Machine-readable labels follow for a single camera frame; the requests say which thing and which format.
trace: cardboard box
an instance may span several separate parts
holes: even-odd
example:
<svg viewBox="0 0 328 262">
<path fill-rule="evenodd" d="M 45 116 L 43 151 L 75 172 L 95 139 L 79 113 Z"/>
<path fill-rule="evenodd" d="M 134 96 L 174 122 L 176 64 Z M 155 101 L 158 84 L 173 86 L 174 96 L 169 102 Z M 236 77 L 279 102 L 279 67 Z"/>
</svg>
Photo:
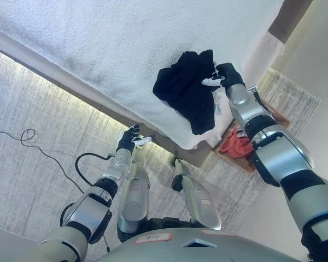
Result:
<svg viewBox="0 0 328 262">
<path fill-rule="evenodd" d="M 268 105 L 266 102 L 263 101 L 263 103 L 271 110 L 273 117 L 277 120 L 277 122 L 281 125 L 283 125 L 285 128 L 289 127 L 290 121 L 285 116 L 280 114 L 276 111 L 273 107 Z M 238 166 L 239 168 L 247 171 L 247 172 L 254 172 L 255 171 L 255 165 L 253 164 L 253 161 L 251 160 L 251 155 L 247 157 L 241 157 L 241 158 L 232 158 L 230 157 L 226 152 L 220 152 L 221 146 L 226 141 L 227 137 L 231 134 L 232 130 L 236 127 L 237 123 L 236 120 L 233 120 L 233 122 L 230 124 L 229 128 L 226 130 L 224 135 L 222 136 L 221 142 L 218 144 L 218 146 L 214 149 L 214 152 L 218 154 L 220 157 L 227 159 L 232 164 Z"/>
</svg>

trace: white towel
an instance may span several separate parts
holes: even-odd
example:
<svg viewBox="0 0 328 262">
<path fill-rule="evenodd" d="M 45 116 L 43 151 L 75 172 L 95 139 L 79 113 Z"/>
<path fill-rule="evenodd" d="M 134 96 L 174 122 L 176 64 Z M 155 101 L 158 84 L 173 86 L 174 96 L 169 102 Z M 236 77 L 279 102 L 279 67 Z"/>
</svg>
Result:
<svg viewBox="0 0 328 262">
<path fill-rule="evenodd" d="M 282 2 L 0 0 L 0 31 L 190 149 L 202 140 L 216 145 L 232 120 L 224 91 L 214 94 L 221 99 L 215 128 L 193 135 L 153 95 L 158 71 L 184 51 L 207 49 L 243 71 Z"/>
</svg>

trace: red cloth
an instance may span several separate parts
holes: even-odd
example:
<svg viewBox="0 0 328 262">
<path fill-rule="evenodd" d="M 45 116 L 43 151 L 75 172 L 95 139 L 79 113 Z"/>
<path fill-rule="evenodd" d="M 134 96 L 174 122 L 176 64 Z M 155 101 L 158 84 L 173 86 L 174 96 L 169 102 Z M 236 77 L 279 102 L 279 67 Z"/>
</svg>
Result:
<svg viewBox="0 0 328 262">
<path fill-rule="evenodd" d="M 234 128 L 226 141 L 221 145 L 220 152 L 226 152 L 232 158 L 246 157 L 250 155 L 254 149 L 248 138 L 239 138 Z"/>
</svg>

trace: black cable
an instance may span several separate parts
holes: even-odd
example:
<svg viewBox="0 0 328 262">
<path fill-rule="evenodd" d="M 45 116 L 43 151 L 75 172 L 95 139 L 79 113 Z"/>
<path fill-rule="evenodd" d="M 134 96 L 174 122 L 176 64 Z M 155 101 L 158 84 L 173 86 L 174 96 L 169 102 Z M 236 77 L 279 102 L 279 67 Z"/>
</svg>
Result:
<svg viewBox="0 0 328 262">
<path fill-rule="evenodd" d="M 73 204 L 74 204 L 74 203 L 70 203 L 69 205 L 67 205 L 67 206 L 65 207 L 65 209 L 63 209 L 63 211 L 62 211 L 62 213 L 61 213 L 61 216 L 60 216 L 60 227 L 61 227 L 62 224 L 63 224 L 63 219 L 65 218 L 65 214 L 66 214 L 68 208 L 70 208 Z"/>
<path fill-rule="evenodd" d="M 79 160 L 82 158 L 82 157 L 85 157 L 85 156 L 94 156 L 94 157 L 98 157 L 102 160 L 108 160 L 110 158 L 110 156 L 107 156 L 107 157 L 102 157 L 100 156 L 99 154 L 95 154 L 95 153 L 84 153 L 84 154 L 81 154 L 79 157 L 77 157 L 77 159 L 75 160 L 75 169 L 77 171 L 77 173 L 79 174 L 79 176 L 89 185 L 89 186 L 92 186 L 92 184 L 90 183 L 89 180 L 87 180 L 85 178 L 85 176 L 82 175 L 82 173 L 80 172 L 79 170 L 79 167 L 78 167 L 78 163 L 79 163 Z"/>
<path fill-rule="evenodd" d="M 28 136 L 29 131 L 33 131 L 33 134 L 32 134 L 31 136 Z M 66 174 L 64 168 L 62 167 L 62 165 L 60 164 L 60 162 L 59 162 L 56 158 L 54 158 L 54 157 L 52 157 L 52 156 L 46 154 L 46 153 L 45 153 L 45 152 L 44 152 L 39 146 L 36 146 L 36 145 L 25 145 L 25 144 L 23 143 L 24 141 L 29 141 L 29 140 L 33 139 L 33 137 L 35 137 L 35 135 L 37 134 L 37 132 L 35 131 L 35 129 L 33 129 L 33 128 L 28 128 L 28 129 L 24 130 L 23 133 L 21 134 L 21 137 L 20 137 L 20 138 L 16 138 L 15 136 L 13 136 L 13 135 L 11 135 L 11 134 L 9 134 L 9 133 L 7 133 L 7 132 L 4 132 L 4 131 L 0 131 L 0 134 L 8 135 L 8 136 L 11 137 L 12 139 L 17 140 L 17 141 L 20 141 L 22 146 L 25 146 L 25 147 L 35 147 L 35 148 L 39 149 L 39 151 L 40 151 L 44 156 L 53 159 L 53 160 L 59 165 L 59 167 L 61 168 L 61 170 L 62 170 L 64 176 L 65 176 L 68 180 L 70 180 L 70 181 L 71 181 L 71 182 L 72 182 L 72 183 L 78 188 L 78 190 L 79 190 L 82 194 L 84 193 L 84 191 L 78 186 L 78 184 L 77 184 L 74 180 L 72 180 L 69 176 L 67 176 L 67 174 Z M 109 158 L 111 158 L 111 156 L 102 157 L 102 156 L 100 156 L 100 155 L 98 155 L 98 154 L 94 154 L 94 153 L 84 153 L 84 154 L 81 154 L 79 157 L 77 157 L 77 159 L 75 160 L 75 169 L 77 170 L 79 176 L 80 176 L 80 177 L 81 177 L 81 178 L 82 178 L 87 184 L 89 184 L 90 186 L 92 186 L 92 184 L 91 184 L 91 183 L 90 183 L 90 182 L 89 182 L 89 181 L 88 181 L 88 180 L 87 180 L 87 179 L 81 174 L 81 172 L 80 172 L 80 170 L 79 170 L 79 168 L 78 168 L 78 162 L 79 162 L 79 160 L 80 160 L 83 156 L 95 156 L 95 157 L 98 157 L 98 158 L 100 158 L 100 159 L 102 159 L 102 160 L 108 160 Z M 62 213 L 61 213 L 61 216 L 60 216 L 60 226 L 62 226 L 62 224 L 63 224 L 63 219 L 64 219 L 64 216 L 65 216 L 65 214 L 66 214 L 68 208 L 70 208 L 73 204 L 74 204 L 74 203 L 70 203 L 69 205 L 67 205 L 67 206 L 63 209 L 63 211 L 62 211 Z M 108 246 L 108 242 L 107 242 L 106 237 L 105 237 L 104 235 L 103 235 L 103 239 L 104 239 L 104 243 L 106 244 L 106 250 L 107 250 L 107 253 L 109 253 L 109 252 L 110 252 L 110 248 L 109 248 L 109 246 Z"/>
<path fill-rule="evenodd" d="M 258 91 L 254 91 L 253 92 L 253 94 L 254 94 L 254 97 L 255 97 L 255 99 L 256 99 L 256 101 L 263 107 L 263 108 L 265 108 L 265 110 L 267 111 L 267 112 L 269 112 L 271 115 L 272 115 L 272 112 L 270 111 L 270 109 L 262 102 L 262 100 L 261 100 L 261 98 L 260 98 L 260 95 L 259 95 L 259 93 L 258 93 Z"/>
<path fill-rule="evenodd" d="M 28 136 L 29 131 L 33 131 L 33 135 Z M 46 154 L 46 153 L 45 153 L 45 152 L 44 152 L 39 146 L 35 146 L 35 145 L 25 145 L 25 144 L 23 143 L 24 141 L 29 141 L 29 140 L 31 140 L 33 137 L 35 137 L 36 133 L 37 133 L 37 132 L 36 132 L 34 129 L 29 128 L 29 129 L 26 129 L 26 130 L 23 131 L 23 133 L 21 134 L 21 137 L 20 137 L 20 138 L 16 138 L 16 137 L 14 137 L 13 135 L 11 135 L 11 134 L 9 134 L 9 133 L 7 133 L 7 132 L 0 131 L 0 134 L 8 135 L 8 136 L 11 137 L 12 139 L 17 140 L 17 141 L 20 141 L 22 146 L 25 146 L 25 147 L 35 147 L 35 148 L 39 149 L 39 151 L 40 151 L 44 156 L 46 156 L 46 157 L 51 158 L 52 160 L 54 160 L 54 161 L 57 163 L 57 165 L 59 165 L 59 167 L 61 168 L 61 170 L 62 170 L 64 176 L 65 176 L 68 180 L 70 180 L 70 181 L 71 181 L 71 182 L 72 182 L 72 183 L 78 188 L 78 190 L 79 190 L 81 193 L 84 193 L 84 191 L 81 190 L 81 188 L 78 186 L 78 184 L 77 184 L 74 180 L 72 180 L 69 176 L 67 176 L 67 174 L 66 174 L 65 170 L 63 169 L 62 165 L 60 164 L 60 162 L 58 162 L 58 160 L 57 160 L 56 158 L 54 158 L 54 157 L 52 157 L 52 156 Z"/>
</svg>

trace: gray carpet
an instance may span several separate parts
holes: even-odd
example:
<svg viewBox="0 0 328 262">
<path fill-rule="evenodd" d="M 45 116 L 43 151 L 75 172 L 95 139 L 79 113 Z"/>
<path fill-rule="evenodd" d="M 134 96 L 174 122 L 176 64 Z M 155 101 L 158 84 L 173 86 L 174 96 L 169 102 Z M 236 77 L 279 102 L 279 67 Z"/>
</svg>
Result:
<svg viewBox="0 0 328 262">
<path fill-rule="evenodd" d="M 292 121 L 290 130 L 296 135 L 319 104 L 318 99 L 274 70 L 267 73 L 260 90 Z M 0 130 L 20 136 L 27 128 L 38 132 L 33 144 L 56 157 L 66 173 L 86 189 L 74 170 L 75 157 L 84 152 L 114 152 L 118 133 L 125 126 L 0 54 Z M 183 196 L 170 188 L 172 154 L 155 144 L 147 145 L 144 153 L 151 182 L 149 216 L 188 220 Z M 95 181 L 107 165 L 90 157 L 80 166 Z M 213 152 L 201 168 L 189 168 L 216 199 L 222 229 L 236 232 L 266 187 L 260 176 L 239 170 Z M 53 160 L 0 134 L 0 228 L 40 240 L 58 225 L 62 209 L 79 194 Z M 113 219 L 106 233 L 111 248 L 119 244 L 115 227 L 118 199 L 112 205 Z M 106 252 L 103 241 L 89 250 L 91 259 Z"/>
</svg>

